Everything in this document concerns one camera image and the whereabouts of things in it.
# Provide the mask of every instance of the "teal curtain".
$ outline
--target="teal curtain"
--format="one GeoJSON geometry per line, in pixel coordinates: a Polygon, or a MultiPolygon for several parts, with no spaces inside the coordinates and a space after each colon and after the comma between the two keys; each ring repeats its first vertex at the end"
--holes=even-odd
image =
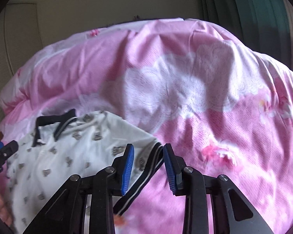
{"type": "Polygon", "coordinates": [[[289,21],[283,0],[198,0],[202,20],[216,23],[250,49],[291,66],[289,21]]]}

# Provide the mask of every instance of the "ridged blue grip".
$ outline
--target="ridged blue grip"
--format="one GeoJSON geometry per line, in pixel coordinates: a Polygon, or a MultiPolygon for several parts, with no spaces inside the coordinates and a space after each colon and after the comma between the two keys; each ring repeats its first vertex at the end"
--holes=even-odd
{"type": "Polygon", "coordinates": [[[129,181],[130,181],[131,170],[132,170],[134,158],[135,158],[135,150],[134,150],[133,146],[131,146],[129,149],[129,154],[127,157],[127,161],[126,161],[123,176],[122,176],[122,183],[121,183],[121,194],[122,195],[126,194],[128,187],[129,187],[129,181]]]}
{"type": "Polygon", "coordinates": [[[165,146],[163,148],[163,158],[164,158],[169,188],[172,191],[172,194],[175,195],[177,190],[176,173],[174,172],[174,169],[172,167],[172,161],[170,160],[168,151],[165,146]]]}

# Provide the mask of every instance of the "metal screw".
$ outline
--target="metal screw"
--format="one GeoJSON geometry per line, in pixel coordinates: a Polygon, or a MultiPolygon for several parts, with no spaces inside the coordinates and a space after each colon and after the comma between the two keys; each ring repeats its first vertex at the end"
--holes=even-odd
{"type": "Polygon", "coordinates": [[[193,172],[193,168],[190,166],[187,166],[183,169],[186,173],[192,173],[193,172]]]}
{"type": "Polygon", "coordinates": [[[77,174],[71,175],[69,178],[71,181],[77,181],[79,179],[79,176],[77,174]]]}
{"type": "Polygon", "coordinates": [[[227,181],[229,178],[225,174],[219,175],[219,179],[222,181],[227,181]]]}
{"type": "Polygon", "coordinates": [[[112,167],[112,166],[108,166],[108,167],[105,168],[105,171],[106,171],[107,173],[112,173],[113,171],[115,171],[115,168],[112,167]]]}

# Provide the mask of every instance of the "bed sheet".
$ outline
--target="bed sheet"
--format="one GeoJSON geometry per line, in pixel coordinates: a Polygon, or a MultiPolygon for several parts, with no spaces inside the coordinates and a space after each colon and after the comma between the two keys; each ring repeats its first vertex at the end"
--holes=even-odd
{"type": "MultiPolygon", "coordinates": [[[[293,223],[293,72],[212,23],[114,27],[50,45],[18,70],[0,95],[5,142],[40,115],[110,111],[171,143],[203,174],[229,176],[273,232],[285,233],[293,223]]],[[[183,214],[162,166],[119,231],[181,233],[183,214]]],[[[213,233],[211,217],[209,225],[213,233]]]]}

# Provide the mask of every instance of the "pink blanket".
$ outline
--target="pink blanket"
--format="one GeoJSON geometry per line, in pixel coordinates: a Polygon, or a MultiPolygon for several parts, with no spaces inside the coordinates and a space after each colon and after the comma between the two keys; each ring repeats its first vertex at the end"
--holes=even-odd
{"type": "MultiPolygon", "coordinates": [[[[20,68],[0,105],[6,142],[39,115],[113,112],[203,174],[228,175],[275,234],[293,223],[293,72],[220,26],[155,20],[76,34],[20,68]]],[[[183,213],[163,166],[119,231],[181,233],[183,213]]]]}

